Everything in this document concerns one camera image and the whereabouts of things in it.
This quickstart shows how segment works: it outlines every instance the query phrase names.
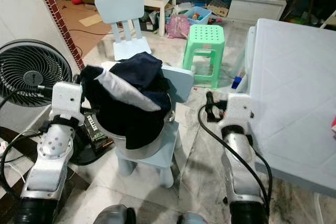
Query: green plastic stool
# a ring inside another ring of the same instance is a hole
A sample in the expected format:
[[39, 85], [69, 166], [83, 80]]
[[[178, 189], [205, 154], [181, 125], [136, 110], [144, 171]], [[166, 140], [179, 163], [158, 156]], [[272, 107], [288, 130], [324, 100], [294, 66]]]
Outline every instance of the green plastic stool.
[[221, 26], [192, 25], [185, 46], [182, 68], [191, 70], [194, 55], [211, 57], [210, 65], [213, 66], [211, 76], [196, 74], [195, 80], [211, 81], [211, 88], [217, 89], [219, 75], [221, 73], [222, 58], [224, 52], [224, 31]]

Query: black cloth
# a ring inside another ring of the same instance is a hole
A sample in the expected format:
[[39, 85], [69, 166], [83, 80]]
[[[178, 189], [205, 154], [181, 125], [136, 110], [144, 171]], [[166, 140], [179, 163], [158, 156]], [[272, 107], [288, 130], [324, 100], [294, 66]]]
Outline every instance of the black cloth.
[[162, 77], [161, 64], [162, 61], [153, 56], [141, 53], [116, 64], [124, 66], [116, 69], [115, 65], [110, 70], [120, 78], [125, 78], [125, 81], [160, 106], [161, 109], [154, 112], [143, 111], [136, 106], [113, 99], [99, 81], [94, 80], [99, 75], [99, 70], [86, 66], [81, 72], [85, 96], [93, 109], [99, 109], [97, 114], [99, 123], [107, 131], [125, 136], [126, 148], [129, 150], [141, 148], [153, 142], [160, 134], [164, 118], [171, 109], [167, 94], [169, 85]]

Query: red brick wall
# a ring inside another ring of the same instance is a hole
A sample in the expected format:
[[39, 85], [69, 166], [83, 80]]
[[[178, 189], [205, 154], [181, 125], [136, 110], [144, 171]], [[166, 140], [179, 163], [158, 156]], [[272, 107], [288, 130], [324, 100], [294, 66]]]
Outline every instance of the red brick wall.
[[84, 63], [80, 58], [80, 54], [74, 44], [74, 41], [72, 40], [72, 37], [70, 36], [68, 28], [63, 20], [62, 14], [60, 13], [58, 6], [56, 5], [55, 0], [45, 0], [45, 2], [47, 3], [49, 11], [51, 12], [51, 15], [53, 16], [56, 25], [60, 30], [78, 68], [81, 70], [84, 67]]

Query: electric fan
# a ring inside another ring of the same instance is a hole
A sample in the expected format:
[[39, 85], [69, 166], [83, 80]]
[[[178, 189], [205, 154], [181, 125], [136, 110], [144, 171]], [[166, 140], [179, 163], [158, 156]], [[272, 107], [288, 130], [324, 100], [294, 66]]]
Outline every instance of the electric fan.
[[0, 48], [0, 97], [20, 106], [37, 107], [51, 103], [38, 86], [52, 89], [59, 81], [72, 81], [68, 62], [51, 45], [39, 40], [13, 40]]

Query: tv stand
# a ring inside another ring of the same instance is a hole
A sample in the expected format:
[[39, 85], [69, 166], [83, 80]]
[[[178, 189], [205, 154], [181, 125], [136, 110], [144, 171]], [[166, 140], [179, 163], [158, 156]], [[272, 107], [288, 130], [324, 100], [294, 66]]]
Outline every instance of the tv stand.
[[259, 18], [279, 20], [286, 7], [284, 0], [232, 0], [223, 21], [255, 24]]

